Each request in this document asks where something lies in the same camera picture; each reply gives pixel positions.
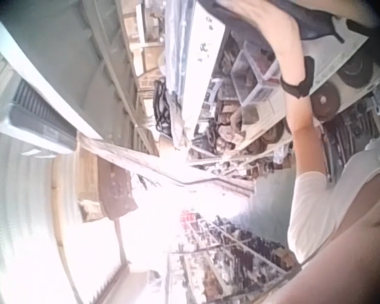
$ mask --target concrete floor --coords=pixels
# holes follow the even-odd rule
[[[276,170],[255,182],[255,193],[230,220],[265,239],[287,246],[287,229],[295,183],[295,168]]]

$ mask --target brake rotor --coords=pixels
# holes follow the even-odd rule
[[[338,88],[326,82],[311,95],[311,105],[314,116],[328,122],[335,117],[341,106],[341,97]]]
[[[251,155],[256,155],[266,151],[267,144],[263,142],[260,138],[252,142],[246,149]]]
[[[265,144],[276,144],[280,141],[280,138],[284,133],[283,122],[278,122],[273,127],[271,127],[264,135],[261,136],[262,141]]]

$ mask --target air conditioner unit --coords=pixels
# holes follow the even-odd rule
[[[73,153],[77,130],[0,54],[0,133],[55,153]]]

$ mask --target auto part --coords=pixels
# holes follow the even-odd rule
[[[247,152],[249,152],[251,155],[257,155],[260,153],[263,153],[267,149],[267,144],[263,142],[260,138],[253,141],[247,148]]]
[[[314,116],[323,122],[335,117],[341,106],[338,88],[331,82],[326,82],[311,95],[311,105]]]
[[[271,127],[264,135],[262,135],[262,141],[265,144],[277,144],[280,138],[284,134],[284,124],[282,121]]]
[[[156,129],[172,138],[170,108],[166,100],[166,83],[164,79],[155,81],[155,91],[153,93],[153,112],[155,114]]]
[[[373,76],[373,58],[366,45],[359,49],[336,73],[348,86],[359,89],[370,83]]]

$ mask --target gear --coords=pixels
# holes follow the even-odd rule
[[[311,95],[312,111],[316,119],[328,122],[335,117],[341,106],[337,87],[326,82]]]

